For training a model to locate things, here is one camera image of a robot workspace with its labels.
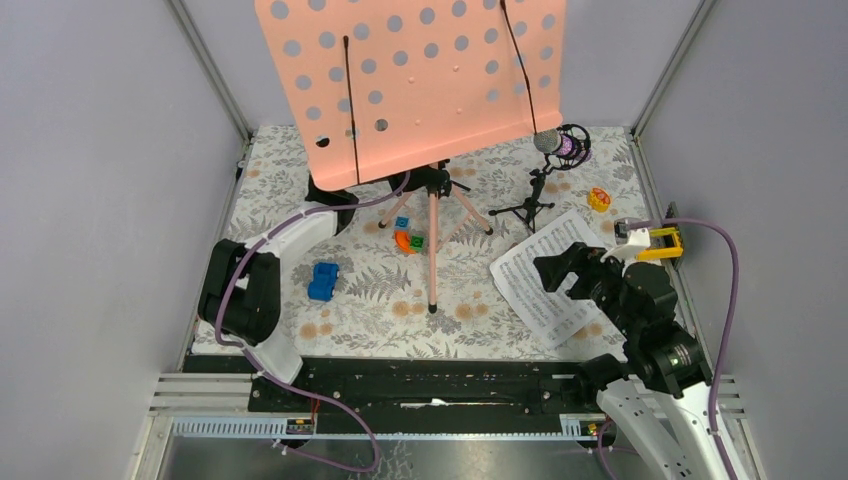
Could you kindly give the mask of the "sheet music page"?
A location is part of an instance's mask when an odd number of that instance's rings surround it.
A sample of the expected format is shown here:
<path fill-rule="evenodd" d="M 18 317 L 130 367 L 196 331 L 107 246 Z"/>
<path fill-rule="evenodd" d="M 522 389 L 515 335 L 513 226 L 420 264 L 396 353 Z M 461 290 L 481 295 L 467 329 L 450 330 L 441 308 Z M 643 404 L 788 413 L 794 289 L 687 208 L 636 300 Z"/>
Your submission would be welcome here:
<path fill-rule="evenodd" d="M 559 289 L 549 293 L 533 264 L 538 257 L 565 252 L 575 242 L 612 247 L 613 222 L 595 214 L 584 219 L 576 209 L 563 213 L 490 265 L 495 287 L 538 344 L 526 350 L 526 357 L 582 361 L 612 354 L 622 360 L 622 334 L 593 303 L 566 295 L 576 276 L 567 275 Z"/>

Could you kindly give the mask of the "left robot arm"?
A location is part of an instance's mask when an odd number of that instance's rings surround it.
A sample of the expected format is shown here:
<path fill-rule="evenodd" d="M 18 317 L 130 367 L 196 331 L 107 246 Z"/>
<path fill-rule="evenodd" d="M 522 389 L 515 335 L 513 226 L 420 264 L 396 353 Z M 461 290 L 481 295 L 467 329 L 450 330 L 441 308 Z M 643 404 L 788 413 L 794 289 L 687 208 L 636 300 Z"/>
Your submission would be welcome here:
<path fill-rule="evenodd" d="M 313 247 L 345 230 L 355 211 L 425 187 L 437 195 L 451 188 L 449 173 L 424 166 L 386 178 L 391 192 L 361 202 L 342 189 L 320 189 L 308 179 L 304 202 L 281 224 L 248 242 L 218 241 L 212 250 L 197 313 L 218 344 L 241 350 L 258 372 L 275 380 L 272 398 L 288 411 L 309 401 L 310 385 L 298 374 L 303 359 L 280 325 L 284 269 Z"/>

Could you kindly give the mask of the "pink music stand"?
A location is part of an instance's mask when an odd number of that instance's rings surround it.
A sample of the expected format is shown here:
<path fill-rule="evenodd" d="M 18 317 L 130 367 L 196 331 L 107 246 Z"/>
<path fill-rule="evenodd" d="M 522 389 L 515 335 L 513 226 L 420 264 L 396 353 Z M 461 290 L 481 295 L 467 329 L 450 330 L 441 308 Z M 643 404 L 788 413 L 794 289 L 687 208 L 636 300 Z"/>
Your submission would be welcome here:
<path fill-rule="evenodd" d="M 450 188 L 443 162 L 562 122 L 562 1 L 258 1 L 254 9 L 311 190 L 418 176 L 431 253 Z"/>

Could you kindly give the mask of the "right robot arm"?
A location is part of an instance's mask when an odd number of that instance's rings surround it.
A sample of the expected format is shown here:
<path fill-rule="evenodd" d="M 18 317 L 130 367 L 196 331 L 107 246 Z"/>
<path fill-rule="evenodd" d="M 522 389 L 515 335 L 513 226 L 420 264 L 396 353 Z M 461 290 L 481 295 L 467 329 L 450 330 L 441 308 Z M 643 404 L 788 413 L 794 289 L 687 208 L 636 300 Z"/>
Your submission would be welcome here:
<path fill-rule="evenodd" d="M 602 410 L 662 479 L 746 478 L 722 430 L 718 379 L 699 342 L 675 320 L 678 296 L 664 268 L 625 265 L 583 242 L 533 265 L 549 293 L 575 275 L 567 296 L 592 302 L 625 338 L 624 362 L 605 354 L 579 365 L 577 405 Z"/>

